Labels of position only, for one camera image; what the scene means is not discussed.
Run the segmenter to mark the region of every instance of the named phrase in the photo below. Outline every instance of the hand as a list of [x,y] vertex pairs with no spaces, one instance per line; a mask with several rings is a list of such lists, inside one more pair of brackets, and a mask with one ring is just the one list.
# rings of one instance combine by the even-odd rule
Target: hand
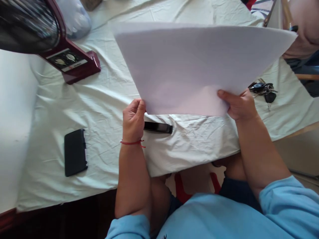
[[143,137],[144,114],[146,104],[142,99],[135,99],[123,110],[123,141],[134,143]]
[[247,88],[240,96],[233,95],[223,90],[219,90],[217,95],[222,100],[229,103],[229,116],[236,122],[250,120],[258,117],[255,101]]

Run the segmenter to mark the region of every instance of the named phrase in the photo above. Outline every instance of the black smartphone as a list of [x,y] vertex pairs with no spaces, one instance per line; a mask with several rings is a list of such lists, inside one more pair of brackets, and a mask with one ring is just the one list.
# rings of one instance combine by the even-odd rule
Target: black smartphone
[[69,177],[87,169],[85,156],[84,129],[79,129],[64,136],[64,170]]
[[171,134],[173,132],[173,126],[163,123],[145,122],[144,130]]

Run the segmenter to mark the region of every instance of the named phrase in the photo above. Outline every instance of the fan label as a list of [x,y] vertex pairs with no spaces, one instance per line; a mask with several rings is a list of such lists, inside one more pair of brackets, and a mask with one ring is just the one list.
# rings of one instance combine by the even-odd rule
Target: fan label
[[75,54],[69,48],[47,57],[47,60],[63,72],[87,63],[87,60]]

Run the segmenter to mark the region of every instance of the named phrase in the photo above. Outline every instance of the fan base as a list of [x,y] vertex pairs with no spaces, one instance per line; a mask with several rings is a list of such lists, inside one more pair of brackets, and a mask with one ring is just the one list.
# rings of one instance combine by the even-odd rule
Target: fan base
[[62,72],[64,81],[67,84],[72,85],[75,82],[101,71],[100,60],[97,57],[97,54],[94,51],[88,51],[87,54],[93,61],[74,68],[72,72],[68,72],[68,74]]

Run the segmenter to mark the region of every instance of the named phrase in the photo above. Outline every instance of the white paper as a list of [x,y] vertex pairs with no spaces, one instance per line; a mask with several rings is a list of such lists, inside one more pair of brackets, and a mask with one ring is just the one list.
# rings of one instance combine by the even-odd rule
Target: white paper
[[223,89],[240,94],[294,42],[258,27],[120,23],[113,34],[147,113],[224,116]]

